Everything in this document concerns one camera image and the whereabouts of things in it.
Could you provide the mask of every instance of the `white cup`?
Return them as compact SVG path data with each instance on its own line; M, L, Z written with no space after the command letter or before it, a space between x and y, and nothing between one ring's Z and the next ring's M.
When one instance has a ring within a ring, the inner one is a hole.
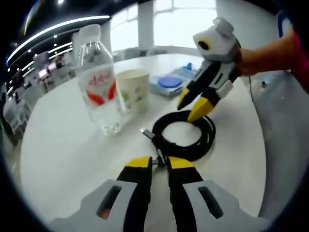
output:
M132 69L116 75L116 85L123 113L139 113L149 104L149 73Z

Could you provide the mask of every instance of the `plastic bottle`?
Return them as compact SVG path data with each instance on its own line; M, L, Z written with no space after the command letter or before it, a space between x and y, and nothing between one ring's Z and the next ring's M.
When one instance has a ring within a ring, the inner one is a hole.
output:
M112 135L120 130L120 104L112 56L100 36L100 25L80 29L77 78L91 119L105 135Z

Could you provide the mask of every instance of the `window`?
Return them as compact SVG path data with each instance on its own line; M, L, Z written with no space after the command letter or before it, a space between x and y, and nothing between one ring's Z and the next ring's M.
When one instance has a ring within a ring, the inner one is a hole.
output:
M115 14L111 19L112 52L130 47L137 47L138 35L138 5L135 4Z
M174 0L174 7L215 9L216 0Z
M154 12L172 9L172 0L156 0L154 2Z
M193 35L208 29L217 17L215 0L172 0L170 9L159 11L161 1L154 6L154 44L196 48Z

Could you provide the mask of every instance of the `blue lid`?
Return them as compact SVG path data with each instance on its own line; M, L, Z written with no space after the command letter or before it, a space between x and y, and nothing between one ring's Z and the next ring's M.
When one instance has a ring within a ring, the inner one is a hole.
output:
M174 76L161 77L158 84L164 88L175 88L183 83L183 80Z

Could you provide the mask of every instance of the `human arm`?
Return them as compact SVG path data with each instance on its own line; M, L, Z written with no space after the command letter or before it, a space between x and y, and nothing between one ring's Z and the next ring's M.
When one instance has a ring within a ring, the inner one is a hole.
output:
M236 68L243 76L259 72L286 70L293 67L296 45L294 31L290 28L286 35L255 50L241 49L236 59Z

